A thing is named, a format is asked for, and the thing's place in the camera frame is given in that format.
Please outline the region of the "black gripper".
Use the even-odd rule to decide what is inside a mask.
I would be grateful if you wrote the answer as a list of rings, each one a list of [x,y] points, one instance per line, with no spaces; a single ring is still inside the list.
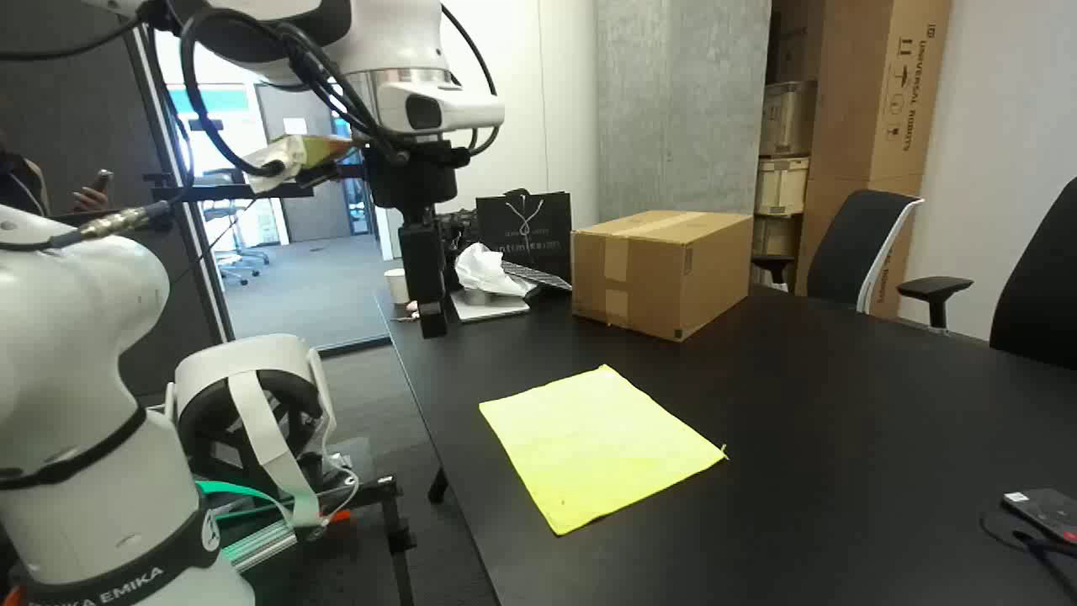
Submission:
[[[423,338],[449,333],[449,303],[440,301],[440,236],[434,204],[450,203],[458,197],[456,172],[464,164],[469,153],[449,140],[410,140],[394,153],[367,153],[373,203],[403,217],[396,239],[409,290],[417,301],[417,320]]]

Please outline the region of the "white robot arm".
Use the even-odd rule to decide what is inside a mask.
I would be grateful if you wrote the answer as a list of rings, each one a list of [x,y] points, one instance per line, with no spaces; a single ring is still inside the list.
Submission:
[[[180,42],[338,97],[403,174],[440,134],[494,129],[440,56],[440,0],[166,0]],[[118,360],[161,318],[170,274],[116,217],[12,210],[0,248],[0,514],[26,606],[255,606],[220,557],[175,424]]]

